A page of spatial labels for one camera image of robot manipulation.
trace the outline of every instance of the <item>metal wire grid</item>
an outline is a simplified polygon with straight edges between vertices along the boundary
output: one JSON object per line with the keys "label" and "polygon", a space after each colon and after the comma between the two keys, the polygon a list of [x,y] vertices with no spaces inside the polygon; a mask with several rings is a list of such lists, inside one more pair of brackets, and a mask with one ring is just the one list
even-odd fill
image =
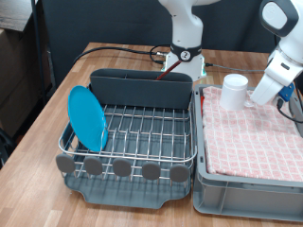
{"label": "metal wire grid", "polygon": [[72,143],[74,138],[77,139],[74,132],[70,134],[66,143],[63,142],[64,133],[60,138],[59,146],[61,150],[75,157],[76,178],[81,173],[86,173],[83,164],[85,156],[100,158],[104,166],[101,175],[102,180],[106,180],[111,175],[115,176],[113,171],[113,160],[115,158],[131,161],[130,182],[134,178],[143,178],[142,166],[148,161],[157,162],[161,166],[159,179],[163,180],[170,180],[169,169],[174,164],[192,168],[196,152],[193,153],[193,148],[190,148],[189,145],[189,137],[192,134],[190,110],[188,112],[185,110],[109,105],[103,106],[103,110],[109,132],[105,149],[100,152],[93,152],[80,142],[74,148]]}

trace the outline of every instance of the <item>cardboard box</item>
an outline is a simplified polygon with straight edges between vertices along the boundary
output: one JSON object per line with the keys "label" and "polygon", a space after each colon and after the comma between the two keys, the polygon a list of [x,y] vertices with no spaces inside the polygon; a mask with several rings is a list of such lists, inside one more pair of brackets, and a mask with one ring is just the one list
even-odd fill
{"label": "cardboard box", "polygon": [[[47,32],[39,17],[45,88],[50,85]],[[0,127],[11,137],[41,98],[35,29],[31,19],[24,33],[0,29]]]}

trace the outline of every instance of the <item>white cup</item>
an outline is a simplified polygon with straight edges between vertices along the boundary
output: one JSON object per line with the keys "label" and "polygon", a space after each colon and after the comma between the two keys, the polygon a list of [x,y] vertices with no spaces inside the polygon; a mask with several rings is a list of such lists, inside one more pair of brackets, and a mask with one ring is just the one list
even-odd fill
{"label": "white cup", "polygon": [[224,78],[220,105],[228,111],[240,111],[245,106],[252,107],[247,99],[248,79],[239,74],[230,74]]}

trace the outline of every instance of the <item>blue plate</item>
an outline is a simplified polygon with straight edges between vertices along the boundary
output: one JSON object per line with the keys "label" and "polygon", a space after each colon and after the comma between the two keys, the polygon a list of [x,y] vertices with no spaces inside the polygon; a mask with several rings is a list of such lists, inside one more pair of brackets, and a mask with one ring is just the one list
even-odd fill
{"label": "blue plate", "polygon": [[105,147],[108,131],[104,111],[87,88],[76,86],[71,90],[68,115],[75,134],[87,148],[99,152],[101,141],[102,148]]}

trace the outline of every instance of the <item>dark background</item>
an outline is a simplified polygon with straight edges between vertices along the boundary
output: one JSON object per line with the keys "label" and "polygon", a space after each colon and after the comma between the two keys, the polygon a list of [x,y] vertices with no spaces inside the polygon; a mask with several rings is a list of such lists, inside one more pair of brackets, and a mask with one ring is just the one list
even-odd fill
{"label": "dark background", "polygon": [[[193,8],[204,22],[203,49],[270,53],[274,35],[260,23],[262,0],[222,0]],[[89,42],[170,44],[172,24],[157,0],[43,0],[56,84]]]}

